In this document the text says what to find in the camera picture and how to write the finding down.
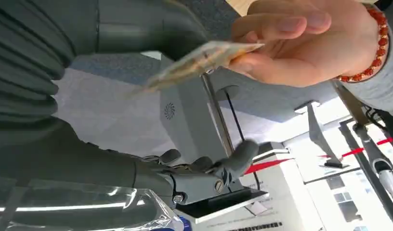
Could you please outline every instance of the red barrier tape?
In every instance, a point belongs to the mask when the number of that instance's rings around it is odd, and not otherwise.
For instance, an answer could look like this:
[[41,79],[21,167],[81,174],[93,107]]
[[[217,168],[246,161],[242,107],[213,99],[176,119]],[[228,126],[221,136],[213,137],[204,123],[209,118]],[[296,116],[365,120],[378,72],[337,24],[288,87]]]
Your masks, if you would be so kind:
[[[388,139],[386,139],[386,140],[382,140],[382,141],[380,141],[380,142],[377,142],[377,145],[386,144],[386,143],[389,143],[389,142],[392,142],[392,141],[393,141],[392,138],[388,138]],[[349,156],[349,155],[358,154],[358,153],[361,153],[361,152],[363,152],[363,151],[364,151],[364,148],[357,148],[357,149],[355,149],[355,150],[352,150],[352,151],[350,151],[350,152],[347,152],[347,153],[343,154],[342,157],[346,157],[346,156]],[[321,155],[321,156],[319,156],[319,157],[328,158],[328,155]],[[265,169],[265,168],[268,168],[268,167],[272,167],[272,166],[279,165],[279,164],[281,164],[281,163],[283,163],[283,162],[285,162],[285,161],[292,160],[292,159],[294,159],[294,158],[289,158],[289,159],[284,159],[284,160],[274,160],[274,161],[269,161],[269,162],[265,162],[265,163],[261,163],[261,164],[257,164],[257,165],[252,165],[252,166],[250,166],[250,168],[245,172],[245,175],[246,175],[246,174],[249,174],[249,173],[256,172],[256,171],[259,171],[259,170],[262,170],[262,169]]]

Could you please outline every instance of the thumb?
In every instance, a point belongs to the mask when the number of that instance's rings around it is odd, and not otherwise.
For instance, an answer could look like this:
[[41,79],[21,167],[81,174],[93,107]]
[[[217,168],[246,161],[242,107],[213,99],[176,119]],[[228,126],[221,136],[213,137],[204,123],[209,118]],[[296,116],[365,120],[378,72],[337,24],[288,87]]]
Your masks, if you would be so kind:
[[307,87],[320,82],[322,73],[311,63],[299,59],[272,59],[249,53],[234,59],[229,69],[262,83]]

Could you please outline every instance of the human hand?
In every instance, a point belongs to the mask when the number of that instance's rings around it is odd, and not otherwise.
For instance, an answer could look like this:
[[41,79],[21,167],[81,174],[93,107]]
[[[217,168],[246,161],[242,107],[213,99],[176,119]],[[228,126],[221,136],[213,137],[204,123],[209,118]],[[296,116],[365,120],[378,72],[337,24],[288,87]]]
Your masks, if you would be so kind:
[[232,28],[237,42],[263,42],[229,68],[268,84],[306,87],[369,68],[378,24],[353,0],[258,0]]

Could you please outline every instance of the gray fabric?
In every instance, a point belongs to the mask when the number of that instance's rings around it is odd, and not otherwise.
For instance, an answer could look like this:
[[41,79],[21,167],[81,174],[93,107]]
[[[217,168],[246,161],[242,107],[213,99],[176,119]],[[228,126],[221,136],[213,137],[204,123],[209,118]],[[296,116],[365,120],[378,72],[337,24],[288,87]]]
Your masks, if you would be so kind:
[[385,13],[391,32],[389,53],[384,66],[367,81],[343,85],[366,105],[387,111],[393,116],[393,3]]

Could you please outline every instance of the black cable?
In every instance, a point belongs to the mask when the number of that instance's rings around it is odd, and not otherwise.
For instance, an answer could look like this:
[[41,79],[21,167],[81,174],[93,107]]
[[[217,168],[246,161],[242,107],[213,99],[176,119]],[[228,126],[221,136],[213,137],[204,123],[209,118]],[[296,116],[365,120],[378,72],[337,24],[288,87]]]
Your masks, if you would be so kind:
[[[228,94],[228,92],[226,90],[224,90],[224,91],[225,91],[226,98],[228,99],[229,106],[231,107],[231,111],[232,111],[232,114],[234,116],[234,120],[235,120],[235,123],[236,123],[236,126],[237,126],[237,130],[239,131],[240,138],[241,138],[241,140],[243,142],[243,141],[245,141],[245,137],[243,136],[242,128],[240,127],[239,120],[237,119],[236,112],[235,112],[234,106],[233,106],[232,101],[231,101],[231,97],[229,96],[229,94]],[[255,177],[256,184],[258,185],[258,191],[260,191],[261,187],[260,187],[260,181],[259,181],[259,178],[258,178],[258,174],[256,174],[256,172],[253,172],[253,176]]]
[[374,119],[375,115],[379,115],[379,113],[374,110],[374,112],[372,113],[372,115],[370,115],[369,113],[371,112],[371,110],[373,109],[370,106],[364,105],[364,107],[367,109],[367,111],[365,112],[365,116],[368,118],[368,120],[371,121],[371,123],[373,123],[375,126],[379,127],[381,130],[388,132],[387,128],[382,126],[380,123],[378,123],[378,121],[376,121],[376,119]]

